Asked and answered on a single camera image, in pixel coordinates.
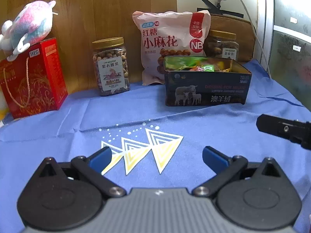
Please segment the blue printed tablecloth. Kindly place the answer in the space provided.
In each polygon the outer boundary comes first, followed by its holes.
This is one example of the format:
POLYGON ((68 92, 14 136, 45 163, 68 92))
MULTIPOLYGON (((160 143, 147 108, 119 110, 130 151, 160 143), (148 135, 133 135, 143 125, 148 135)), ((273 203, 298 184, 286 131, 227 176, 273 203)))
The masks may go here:
POLYGON ((16 202, 26 183, 46 157, 58 162, 89 156, 110 144, 123 153, 122 142, 148 141, 147 129, 177 141, 178 147, 162 171, 157 149, 150 149, 129 172, 124 157, 105 174, 131 188, 186 187, 191 190, 213 176, 202 160, 211 146, 222 153, 242 155, 251 162, 273 157, 295 186, 303 206, 295 223, 298 232, 310 229, 310 151, 288 140, 260 132, 261 114, 310 120, 310 111, 287 89, 270 79, 256 62, 246 64, 252 79, 245 104, 211 107, 168 107, 163 85, 132 84, 130 90, 101 97, 97 90, 69 95, 62 107, 19 120, 1 122, 1 232, 20 232, 24 225, 16 202))

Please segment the black sheep tin box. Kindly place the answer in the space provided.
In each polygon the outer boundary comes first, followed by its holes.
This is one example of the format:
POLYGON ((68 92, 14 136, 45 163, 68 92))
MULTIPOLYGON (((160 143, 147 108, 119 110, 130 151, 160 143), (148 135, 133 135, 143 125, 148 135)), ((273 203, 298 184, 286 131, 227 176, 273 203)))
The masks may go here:
POLYGON ((232 59, 166 56, 167 106, 214 106, 246 102, 252 73, 232 59))

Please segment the red gift box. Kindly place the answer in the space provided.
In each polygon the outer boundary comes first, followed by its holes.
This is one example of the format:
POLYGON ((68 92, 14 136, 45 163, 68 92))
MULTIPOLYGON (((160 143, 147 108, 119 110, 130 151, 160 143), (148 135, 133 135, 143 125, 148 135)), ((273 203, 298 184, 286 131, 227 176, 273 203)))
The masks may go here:
POLYGON ((1 88, 14 119, 59 110, 68 92, 55 38, 1 61, 1 88))

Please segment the nut jar white label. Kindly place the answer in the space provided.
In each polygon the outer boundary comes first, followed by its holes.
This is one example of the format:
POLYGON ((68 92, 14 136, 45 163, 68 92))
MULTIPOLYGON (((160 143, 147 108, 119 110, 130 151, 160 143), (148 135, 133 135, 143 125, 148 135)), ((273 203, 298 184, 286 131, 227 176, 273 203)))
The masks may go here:
POLYGON ((100 39, 92 43, 93 64, 102 96, 130 90, 127 50, 123 37, 100 39))

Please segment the yellow duck plush toy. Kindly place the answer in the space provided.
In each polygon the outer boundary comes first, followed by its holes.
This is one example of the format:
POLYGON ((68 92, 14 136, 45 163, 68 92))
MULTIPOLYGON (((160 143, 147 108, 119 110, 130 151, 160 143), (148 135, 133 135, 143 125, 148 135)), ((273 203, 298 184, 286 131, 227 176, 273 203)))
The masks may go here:
POLYGON ((3 119, 6 117, 6 115, 10 112, 4 94, 2 91, 0 91, 0 127, 4 126, 3 119))

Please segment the brown wooden board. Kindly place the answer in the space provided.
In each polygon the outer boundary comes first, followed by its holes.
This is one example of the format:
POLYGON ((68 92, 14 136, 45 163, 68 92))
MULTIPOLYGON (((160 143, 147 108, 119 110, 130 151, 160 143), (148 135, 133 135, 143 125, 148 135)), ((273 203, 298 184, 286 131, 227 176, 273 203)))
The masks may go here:
POLYGON ((236 41, 239 44, 238 62, 246 63, 252 60, 256 39, 249 21, 212 14, 210 29, 236 34, 236 41))

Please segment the dark nut jar gold lid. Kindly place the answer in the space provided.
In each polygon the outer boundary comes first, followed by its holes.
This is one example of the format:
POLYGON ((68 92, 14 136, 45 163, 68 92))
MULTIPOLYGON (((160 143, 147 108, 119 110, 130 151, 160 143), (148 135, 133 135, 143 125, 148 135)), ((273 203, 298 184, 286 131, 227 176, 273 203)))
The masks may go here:
POLYGON ((204 52, 207 57, 238 60, 239 44, 235 33, 221 30, 210 30, 204 41, 204 52))

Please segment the pink snack bag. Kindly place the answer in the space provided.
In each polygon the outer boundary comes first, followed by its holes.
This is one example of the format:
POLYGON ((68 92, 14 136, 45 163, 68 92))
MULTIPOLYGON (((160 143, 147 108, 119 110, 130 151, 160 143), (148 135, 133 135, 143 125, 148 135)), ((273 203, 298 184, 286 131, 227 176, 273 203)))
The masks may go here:
POLYGON ((208 10, 200 12, 147 13, 132 19, 141 33, 142 84, 164 84, 166 56, 205 56, 204 41, 211 26, 208 10))

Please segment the pink blue plush toy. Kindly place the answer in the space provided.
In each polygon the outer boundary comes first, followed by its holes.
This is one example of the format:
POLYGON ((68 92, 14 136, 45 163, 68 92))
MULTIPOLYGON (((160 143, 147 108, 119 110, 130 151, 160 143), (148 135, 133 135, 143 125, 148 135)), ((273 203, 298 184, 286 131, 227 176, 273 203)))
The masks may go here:
POLYGON ((9 62, 39 43, 52 29, 53 11, 56 1, 34 1, 28 3, 14 21, 7 20, 1 29, 1 50, 9 62))

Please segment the wooden wall panel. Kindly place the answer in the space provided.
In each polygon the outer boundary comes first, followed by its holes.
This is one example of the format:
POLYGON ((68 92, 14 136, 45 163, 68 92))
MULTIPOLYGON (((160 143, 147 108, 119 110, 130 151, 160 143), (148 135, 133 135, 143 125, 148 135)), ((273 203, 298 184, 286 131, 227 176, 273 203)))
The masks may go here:
MULTIPOLYGON (((22 8, 37 0, 1 0, 1 21, 14 19, 22 8)), ((93 41, 121 36, 127 49, 130 82, 142 79, 140 31, 133 12, 176 10, 176 0, 54 0, 56 15, 50 37, 58 41, 67 91, 97 87, 92 60, 93 41)))

